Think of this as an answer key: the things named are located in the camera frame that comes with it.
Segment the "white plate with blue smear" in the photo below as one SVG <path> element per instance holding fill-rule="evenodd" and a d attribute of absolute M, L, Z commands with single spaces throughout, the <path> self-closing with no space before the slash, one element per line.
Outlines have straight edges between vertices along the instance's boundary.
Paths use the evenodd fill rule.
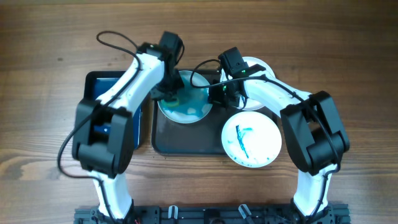
<path fill-rule="evenodd" d="M 176 123 L 190 124 L 203 119 L 212 109 L 208 102 L 209 90 L 207 88 L 194 88 L 190 84 L 189 70 L 180 70 L 184 88 L 177 91 L 176 97 L 180 104 L 173 108 L 163 107 L 159 101 L 158 107 L 170 120 Z"/>

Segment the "white plate with red rim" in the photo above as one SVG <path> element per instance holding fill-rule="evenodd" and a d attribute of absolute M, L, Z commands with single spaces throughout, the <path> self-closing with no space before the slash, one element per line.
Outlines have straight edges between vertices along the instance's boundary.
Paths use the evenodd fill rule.
<path fill-rule="evenodd" d="M 269 82 L 266 78 L 274 78 L 274 72 L 264 61 L 254 58 L 254 57 L 243 57 L 244 61 L 248 63 L 249 66 L 258 64 L 266 68 L 266 71 L 256 72 L 250 76 L 250 80 L 244 82 L 244 87 L 246 94 L 248 96 L 248 102 L 244 111 L 254 111 L 261 108 L 267 108 L 271 112 L 275 112 L 275 106 L 272 104 L 272 97 L 270 96 Z M 221 71 L 220 81 L 225 81 L 224 71 Z"/>

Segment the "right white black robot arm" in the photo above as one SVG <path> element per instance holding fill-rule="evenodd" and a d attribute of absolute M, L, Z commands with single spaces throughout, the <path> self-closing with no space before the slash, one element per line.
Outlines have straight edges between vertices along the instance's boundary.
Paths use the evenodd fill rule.
<path fill-rule="evenodd" d="M 333 98 L 281 82 L 265 62 L 248 64 L 236 47 L 218 61 L 221 78 L 210 86 L 210 103 L 245 109 L 251 100 L 281 119 L 287 151 L 299 170 L 294 206 L 307 221 L 318 218 L 328 205 L 330 178 L 350 146 Z"/>

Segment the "green scouring sponge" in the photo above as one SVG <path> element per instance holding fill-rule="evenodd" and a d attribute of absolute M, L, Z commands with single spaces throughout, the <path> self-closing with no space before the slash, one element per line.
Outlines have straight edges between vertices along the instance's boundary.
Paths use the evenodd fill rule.
<path fill-rule="evenodd" d="M 178 98 L 171 98 L 168 100 L 161 100 L 160 103 L 163 107 L 173 108 L 178 106 L 180 104 L 180 101 Z"/>

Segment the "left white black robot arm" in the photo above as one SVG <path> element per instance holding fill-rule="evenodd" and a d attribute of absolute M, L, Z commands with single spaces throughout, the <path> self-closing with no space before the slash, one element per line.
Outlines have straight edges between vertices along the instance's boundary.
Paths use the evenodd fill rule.
<path fill-rule="evenodd" d="M 176 102 L 183 81 L 175 68 L 185 50 L 182 39 L 164 32 L 158 44 L 143 43 L 121 78 L 95 100 L 82 99 L 70 133 L 72 156 L 93 179 L 99 198 L 98 218 L 132 223 L 134 201 L 125 171 L 134 150 L 134 114 L 150 96 Z"/>

